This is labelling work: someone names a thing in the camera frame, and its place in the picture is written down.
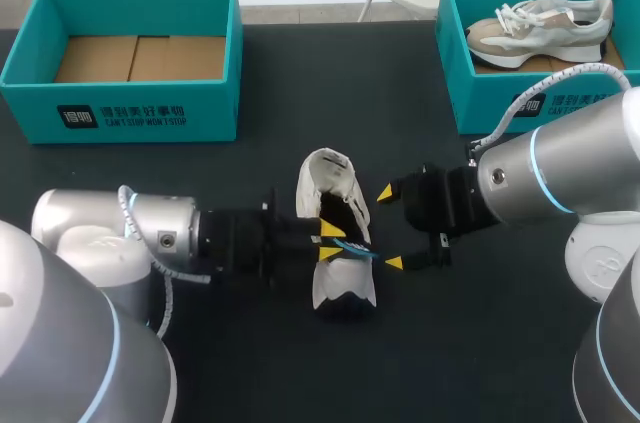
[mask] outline sneaker sole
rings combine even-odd
[[[482,53],[473,49],[469,51],[482,62],[497,66],[498,68],[516,69],[532,56],[545,55],[553,56],[559,60],[568,61],[570,63],[595,63],[602,60],[604,52],[602,45],[593,46],[570,46],[570,47],[547,47],[532,53],[525,53],[518,56],[498,56]]]

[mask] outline teal box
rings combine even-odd
[[[53,83],[70,36],[124,35],[225,36],[223,77]],[[241,66],[238,0],[33,0],[0,91],[32,144],[232,141]]]
[[[516,95],[520,95],[551,73],[477,74],[473,68],[464,29],[483,18],[491,18],[504,3],[524,0],[440,0],[436,39],[449,97],[461,134],[490,133]],[[633,86],[640,85],[640,0],[613,0],[612,38]],[[618,93],[620,87],[609,76],[582,74],[565,80],[530,100],[512,120],[508,132],[532,130],[578,108]]]

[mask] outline cardboard insert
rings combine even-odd
[[[220,80],[223,36],[75,36],[56,83]]]
[[[611,35],[607,37],[607,53],[602,58],[601,63],[608,63],[611,66],[615,66],[619,70],[624,70],[624,63],[620,58],[620,54],[618,53],[618,49],[616,48]],[[553,58],[551,56],[534,56],[529,58],[527,61],[523,63],[520,68],[516,68],[513,70],[507,69],[498,69],[498,68],[489,68],[483,66],[482,63],[473,62],[473,69],[476,74],[487,74],[487,73],[553,73],[555,71],[562,71],[571,66],[575,66],[578,63],[570,63],[567,61],[558,60],[557,58]]]

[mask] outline cable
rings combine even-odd
[[[572,78],[582,73],[606,73],[618,82],[622,91],[631,89],[631,83],[629,83],[627,77],[624,76],[624,73],[611,65],[607,65],[606,63],[583,63],[581,65],[567,68],[566,70],[558,71],[550,76],[547,76],[544,80],[539,81],[527,91],[522,93],[518,98],[516,98],[514,102],[511,103],[509,108],[507,108],[507,111],[502,116],[502,119],[500,120],[500,123],[498,123],[498,126],[496,126],[496,129],[493,130],[493,132],[489,136],[485,136],[480,140],[474,140],[471,142],[473,151],[477,151],[480,148],[491,145],[498,138],[500,138],[509,126],[509,123],[511,123],[514,115],[518,112],[523,104],[529,101],[530,98],[537,95],[541,91],[544,91],[547,88],[560,83],[563,80]]]
[[[173,315],[173,285],[171,284],[171,277],[164,275],[164,315],[162,315],[162,323],[158,329],[158,338],[162,339],[164,334],[169,328],[171,323],[171,316]]]
[[[118,203],[120,204],[120,208],[124,214],[125,224],[131,230],[134,238],[141,242],[149,252],[149,255],[151,255],[151,264],[153,267],[164,275],[164,314],[162,315],[162,323],[160,324],[160,328],[157,332],[158,338],[162,338],[169,328],[171,316],[173,315],[173,283],[171,279],[175,278],[176,280],[190,281],[192,283],[208,284],[211,281],[211,277],[207,275],[192,275],[189,273],[174,271],[158,261],[151,251],[151,248],[149,248],[146,240],[142,237],[138,222],[129,208],[129,202],[134,195],[135,193],[133,190],[126,185],[122,185],[118,188]]]

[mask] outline shoe box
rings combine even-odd
[[[522,92],[577,63],[551,57],[529,59],[517,70],[491,69],[471,60],[464,30],[483,18],[495,17],[504,3],[525,0],[440,0],[436,39],[460,134],[487,134]],[[640,0],[613,0],[614,26],[603,58],[621,70],[633,86],[640,85]],[[600,73],[582,74],[531,98],[515,115],[508,132],[529,131],[562,115],[618,93],[618,84]]]
[[[238,0],[33,0],[0,92],[27,140],[232,141]]]

